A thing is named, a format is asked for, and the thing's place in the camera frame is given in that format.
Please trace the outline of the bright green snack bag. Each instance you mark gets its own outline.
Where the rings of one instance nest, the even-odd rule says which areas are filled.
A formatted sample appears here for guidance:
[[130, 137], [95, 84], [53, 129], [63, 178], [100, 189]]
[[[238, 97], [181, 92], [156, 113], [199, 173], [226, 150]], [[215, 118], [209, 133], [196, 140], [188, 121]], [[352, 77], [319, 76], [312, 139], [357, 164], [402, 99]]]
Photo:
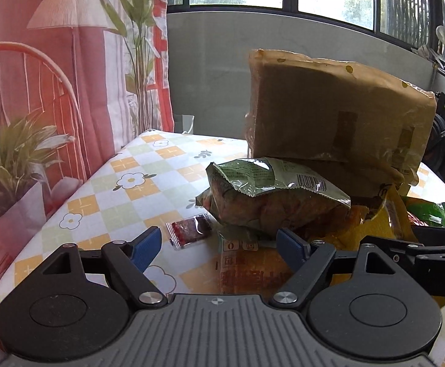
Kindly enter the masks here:
[[402, 198], [406, 210], [428, 226], [445, 227], [445, 202], [434, 203], [405, 196]]

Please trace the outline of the olive green snack bag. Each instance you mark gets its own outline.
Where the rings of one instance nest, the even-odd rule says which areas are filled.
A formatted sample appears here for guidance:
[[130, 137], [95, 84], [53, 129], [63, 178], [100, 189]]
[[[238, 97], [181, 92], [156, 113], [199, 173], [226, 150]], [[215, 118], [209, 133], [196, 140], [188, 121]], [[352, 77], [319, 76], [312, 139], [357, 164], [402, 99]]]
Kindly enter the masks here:
[[337, 207], [351, 209], [350, 197], [310, 168], [276, 158], [238, 158], [210, 163], [208, 189], [196, 197], [220, 224], [275, 235], [298, 229]]

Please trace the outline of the yellow snack bag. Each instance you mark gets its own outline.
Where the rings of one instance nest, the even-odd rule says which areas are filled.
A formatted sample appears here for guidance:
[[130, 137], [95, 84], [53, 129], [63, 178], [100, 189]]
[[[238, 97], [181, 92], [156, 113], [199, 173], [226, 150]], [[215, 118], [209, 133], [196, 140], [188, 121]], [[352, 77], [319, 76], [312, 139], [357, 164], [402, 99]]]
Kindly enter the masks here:
[[299, 229], [304, 240], [322, 240], [338, 250], [356, 251], [367, 236], [416, 243], [406, 207], [395, 187], [350, 208], [338, 206]]

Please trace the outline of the small red candy packet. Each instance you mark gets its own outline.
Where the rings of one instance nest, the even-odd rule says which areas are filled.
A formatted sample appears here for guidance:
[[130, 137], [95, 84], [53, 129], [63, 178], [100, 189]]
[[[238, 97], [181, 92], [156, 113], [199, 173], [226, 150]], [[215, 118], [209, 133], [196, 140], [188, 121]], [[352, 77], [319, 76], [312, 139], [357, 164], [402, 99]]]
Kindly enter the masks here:
[[168, 223], [166, 227], [169, 233], [169, 242], [175, 249], [183, 249], [212, 234], [212, 225], [207, 214]]

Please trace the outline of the orange flat snack packet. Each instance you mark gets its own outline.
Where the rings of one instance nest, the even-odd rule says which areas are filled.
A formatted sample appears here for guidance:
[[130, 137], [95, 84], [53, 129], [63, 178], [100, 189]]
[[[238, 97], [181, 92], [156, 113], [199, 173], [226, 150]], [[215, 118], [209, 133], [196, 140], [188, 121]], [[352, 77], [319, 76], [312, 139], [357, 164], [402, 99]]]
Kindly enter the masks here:
[[225, 295], [258, 294], [269, 299], [293, 272], [274, 240], [246, 241], [219, 235], [219, 287]]

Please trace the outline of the brown cardboard box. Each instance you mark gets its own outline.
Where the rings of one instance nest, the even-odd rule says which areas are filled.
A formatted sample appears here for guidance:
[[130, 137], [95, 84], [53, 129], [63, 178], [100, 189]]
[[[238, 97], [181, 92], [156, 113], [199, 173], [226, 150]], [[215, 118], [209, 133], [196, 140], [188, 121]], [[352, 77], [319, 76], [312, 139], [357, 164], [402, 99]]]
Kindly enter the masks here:
[[431, 91], [354, 61], [252, 50], [246, 139], [254, 158], [303, 164], [354, 197], [418, 184]]

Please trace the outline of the red printed backdrop curtain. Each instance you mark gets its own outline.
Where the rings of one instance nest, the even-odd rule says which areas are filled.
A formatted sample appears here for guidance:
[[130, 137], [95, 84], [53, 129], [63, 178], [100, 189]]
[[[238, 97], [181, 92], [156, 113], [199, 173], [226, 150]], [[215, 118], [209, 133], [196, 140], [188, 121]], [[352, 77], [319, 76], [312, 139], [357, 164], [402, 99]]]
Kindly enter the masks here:
[[166, 8], [0, 0], [0, 279], [114, 153], [147, 129], [175, 126]]

